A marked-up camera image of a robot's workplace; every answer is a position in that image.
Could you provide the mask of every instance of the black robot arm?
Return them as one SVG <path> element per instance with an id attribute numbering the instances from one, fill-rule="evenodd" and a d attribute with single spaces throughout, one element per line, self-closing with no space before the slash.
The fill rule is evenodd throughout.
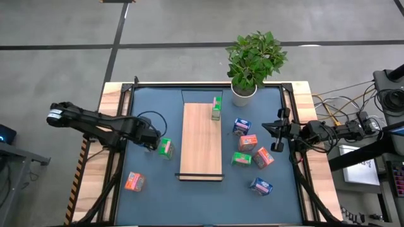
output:
<path id="1" fill-rule="evenodd" d="M 120 148 L 122 139 L 153 150 L 160 143 L 160 131 L 146 117 L 112 117 L 84 110 L 70 102 L 53 103 L 46 121 L 54 127 L 71 127 L 96 137 L 101 145 L 110 148 Z"/>
<path id="2" fill-rule="evenodd" d="M 306 124 L 289 123 L 290 110 L 282 108 L 278 111 L 280 120 L 273 123 L 262 123 L 262 126 L 276 138 L 272 144 L 271 150 L 276 152 L 283 151 L 282 138 L 291 139 L 294 142 L 294 151 L 304 152 L 310 149 L 312 145 L 322 141 L 332 141 L 339 139 L 350 139 L 359 141 L 364 138 L 365 132 L 360 124 L 351 120 L 344 125 L 328 126 L 325 122 L 311 120 Z"/>

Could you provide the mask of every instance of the green snack box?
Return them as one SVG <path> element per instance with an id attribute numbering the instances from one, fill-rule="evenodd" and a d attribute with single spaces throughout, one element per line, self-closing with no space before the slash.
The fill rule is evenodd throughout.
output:
<path id="1" fill-rule="evenodd" d="M 212 120 L 220 120 L 220 111 L 222 110 L 222 97 L 216 96 L 213 99 Z"/>
<path id="2" fill-rule="evenodd" d="M 163 156 L 165 159 L 171 160 L 173 152 L 174 152 L 174 145 L 172 144 L 171 139 L 163 138 L 162 147 L 160 148 L 158 154 Z"/>
<path id="3" fill-rule="evenodd" d="M 235 152 L 232 158 L 232 165 L 249 166 L 251 164 L 251 155 Z"/>

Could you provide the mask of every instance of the blue box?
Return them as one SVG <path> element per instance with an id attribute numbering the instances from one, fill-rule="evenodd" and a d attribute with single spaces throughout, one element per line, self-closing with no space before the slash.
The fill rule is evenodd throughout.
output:
<path id="1" fill-rule="evenodd" d="M 234 122 L 233 134 L 238 136 L 246 136 L 250 127 L 251 122 L 238 118 Z"/>
<path id="2" fill-rule="evenodd" d="M 257 177 L 252 181 L 249 188 L 256 191 L 259 195 L 265 196 L 271 193 L 273 187 L 270 183 Z"/>

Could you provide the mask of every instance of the yellow cable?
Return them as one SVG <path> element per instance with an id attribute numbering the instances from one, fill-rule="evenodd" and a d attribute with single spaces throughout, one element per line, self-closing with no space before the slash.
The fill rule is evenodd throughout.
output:
<path id="1" fill-rule="evenodd" d="M 323 117 L 323 118 L 320 118 L 320 119 L 318 119 L 318 120 L 325 120 L 325 119 L 329 119 L 329 118 L 331 118 L 331 117 L 335 117 L 335 114 L 337 114 L 338 112 L 341 112 L 341 110 L 342 110 L 343 108 L 345 108 L 349 103 L 352 103 L 353 101 L 357 100 L 358 98 L 362 98 L 363 96 L 369 94 L 370 92 L 372 92 L 372 91 L 374 91 L 374 90 L 375 90 L 375 89 L 373 88 L 372 90 L 369 90 L 368 92 L 364 93 L 363 95 L 359 95 L 358 97 L 354 98 L 353 100 L 350 100 L 349 102 L 347 102 L 345 105 L 343 105 L 341 108 L 339 108 L 335 113 L 330 114 L 329 117 Z"/>
<path id="2" fill-rule="evenodd" d="M 324 100 L 323 100 L 319 95 L 312 94 L 311 96 L 314 96 L 314 97 L 319 98 L 319 99 L 321 100 L 321 103 L 323 104 L 323 107 L 327 110 L 328 115 L 329 115 L 329 116 L 332 116 L 331 111 L 329 110 L 329 108 L 327 107 L 327 105 L 324 104 Z M 341 125 L 341 123 L 338 121 L 338 119 L 337 119 L 336 117 L 332 116 L 332 120 L 333 120 L 333 122 L 334 122 L 335 125 Z"/>

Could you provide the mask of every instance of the gray floor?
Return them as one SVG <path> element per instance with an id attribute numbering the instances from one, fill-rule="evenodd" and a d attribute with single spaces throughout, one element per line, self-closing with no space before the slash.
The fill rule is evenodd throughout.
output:
<path id="1" fill-rule="evenodd" d="M 0 45 L 111 44 L 121 9 L 97 0 L 2 0 Z M 129 6 L 121 43 L 229 42 L 256 30 L 271 30 L 281 41 L 402 40 L 404 17 L 393 0 L 139 0 Z M 309 81 L 313 93 L 369 81 L 373 71 L 404 59 L 404 45 L 284 49 L 289 61 L 268 79 Z M 110 50 L 0 51 L 0 124 L 18 131 L 18 147 L 52 157 L 47 168 L 32 166 L 40 178 L 23 190 L 13 226 L 63 222 L 81 134 L 50 127 L 45 118 L 52 102 L 95 110 L 109 56 Z M 227 64 L 221 48 L 120 50 L 111 81 L 226 81 Z M 367 86 L 324 97 L 353 98 Z M 366 110 L 382 116 L 372 103 Z M 352 213 L 380 213 L 374 194 L 338 190 L 338 198 Z"/>

